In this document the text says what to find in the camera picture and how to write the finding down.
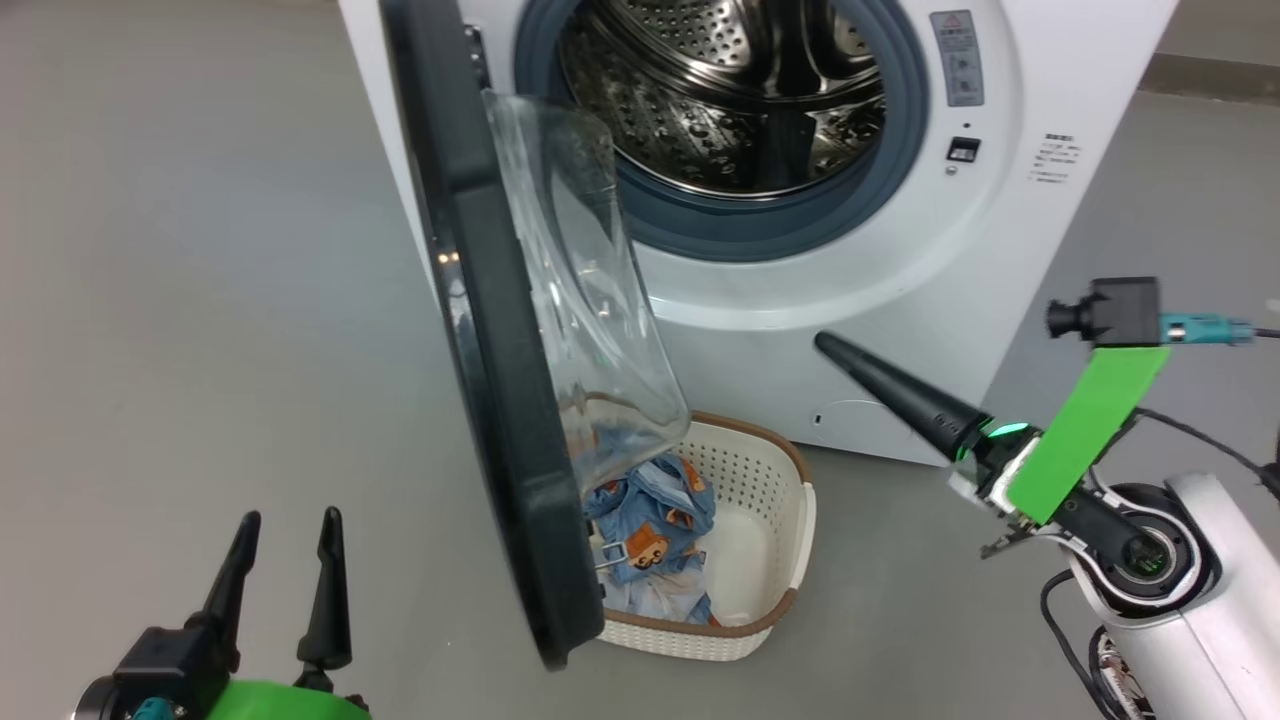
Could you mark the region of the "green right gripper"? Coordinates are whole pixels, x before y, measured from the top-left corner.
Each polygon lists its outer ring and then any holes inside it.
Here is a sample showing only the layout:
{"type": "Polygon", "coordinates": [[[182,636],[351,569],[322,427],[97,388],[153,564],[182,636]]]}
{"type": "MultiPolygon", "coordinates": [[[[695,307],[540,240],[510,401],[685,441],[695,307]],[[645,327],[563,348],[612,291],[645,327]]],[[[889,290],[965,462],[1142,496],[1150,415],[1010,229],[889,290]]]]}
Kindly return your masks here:
{"type": "Polygon", "coordinates": [[[954,464],[948,487],[1028,536],[1097,559],[1170,559],[1171,550],[1085,480],[1155,383],[1165,346],[1097,348],[1047,428],[993,416],[883,357],[819,332],[815,350],[954,464]]]}

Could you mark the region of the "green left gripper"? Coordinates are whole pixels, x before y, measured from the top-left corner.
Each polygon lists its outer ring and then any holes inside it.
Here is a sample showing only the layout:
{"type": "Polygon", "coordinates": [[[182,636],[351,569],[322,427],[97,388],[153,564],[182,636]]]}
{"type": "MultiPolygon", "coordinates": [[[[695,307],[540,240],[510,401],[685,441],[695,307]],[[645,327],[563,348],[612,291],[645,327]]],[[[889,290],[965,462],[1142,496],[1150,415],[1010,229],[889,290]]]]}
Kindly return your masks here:
{"type": "MultiPolygon", "coordinates": [[[[212,634],[218,660],[228,673],[241,669],[238,633],[244,583],[256,562],[261,514],[248,511],[239,520],[227,556],[204,606],[186,620],[186,629],[212,634]]],[[[306,633],[296,657],[303,669],[296,687],[275,682],[232,680],[207,719],[370,719],[367,708],[333,694],[330,671],[351,665],[353,648],[349,620],[343,516],[329,506],[317,541],[320,573],[306,633]]]]}

